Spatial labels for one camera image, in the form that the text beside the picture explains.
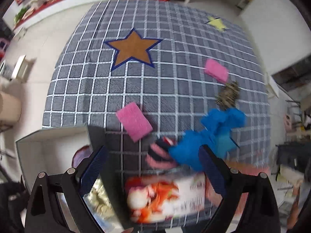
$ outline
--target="box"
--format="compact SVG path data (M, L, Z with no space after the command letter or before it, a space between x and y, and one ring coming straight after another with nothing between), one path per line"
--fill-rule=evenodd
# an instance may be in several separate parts
M71 168L75 152L85 145L89 145L91 151L104 146L104 128L85 125L41 129L16 141L18 160L29 192L31 192L40 172L56 175L63 174ZM133 223L129 219L126 199L121 188L120 174L114 171L115 165L117 164L109 160L108 156L100 176L118 219L127 229L133 227ZM64 195L58 194L58 197L69 228L78 232Z
M16 141L18 160L27 189L31 192L40 172L63 174L71 168L75 152L85 145L91 151L105 144L103 128L75 126L42 129Z

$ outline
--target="floor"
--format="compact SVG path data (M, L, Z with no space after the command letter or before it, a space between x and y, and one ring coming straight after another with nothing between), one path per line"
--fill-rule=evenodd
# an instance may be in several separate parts
M240 10L230 6L225 0L191 0L188 6L211 12L243 26L243 22L238 16ZM4 89L20 98L22 102L19 123L12 130L1 134L0 146L11 155L15 155L14 141L41 128L45 99L55 63L75 26L90 7L91 4L82 5L46 18L30 27L22 39L14 39L8 48L5 56L8 64L15 64L19 55L22 54L26 54L28 58L36 59L27 83L12 82ZM282 143L286 139L283 116L287 112L285 101L288 99L290 99L289 96L280 91L279 98L274 97L269 100L272 152L275 151L276 144ZM7 169L13 180L19 180L21 172L16 160L4 157L1 164ZM280 192L276 193L276 196L278 200L282 200L284 197ZM236 224L232 224L228 232L233 231L235 227Z

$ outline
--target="gray grid tablecloth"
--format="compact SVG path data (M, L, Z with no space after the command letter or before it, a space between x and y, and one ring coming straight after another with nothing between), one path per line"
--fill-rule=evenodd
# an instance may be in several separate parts
M240 148L228 159L262 166L270 149L269 105L261 68L242 29L223 20L220 33L207 25L210 14L176 3L156 0L111 0L95 4L82 18L55 66L49 87L43 127L88 123L106 127L106 141L122 181L153 173L144 157L148 145L166 135L179 139L187 129L202 130L200 119L217 107L222 84L204 73L213 58L227 67L240 86L237 108L246 126L232 132ZM114 50L105 40L122 39L135 28L143 37L163 41L151 51L155 68L136 61L110 72ZM136 102L153 132L133 143L115 113ZM215 211L206 209L153 229L197 223Z

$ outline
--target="food bag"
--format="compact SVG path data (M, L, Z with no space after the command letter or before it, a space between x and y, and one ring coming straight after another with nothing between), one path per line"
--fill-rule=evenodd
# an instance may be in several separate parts
M205 174L132 177L125 190L131 220L155 223L203 210Z

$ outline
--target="blue cloth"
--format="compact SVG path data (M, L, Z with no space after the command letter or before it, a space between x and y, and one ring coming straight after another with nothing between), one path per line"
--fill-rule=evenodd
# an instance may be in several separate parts
M183 139L169 148L169 154L179 164L186 164L196 171L202 171L198 151L201 145L207 144L217 157L224 157L226 152L236 147L230 138L232 128L243 127L245 114L236 109L225 111L212 109L201 119L205 130L196 132L186 130Z

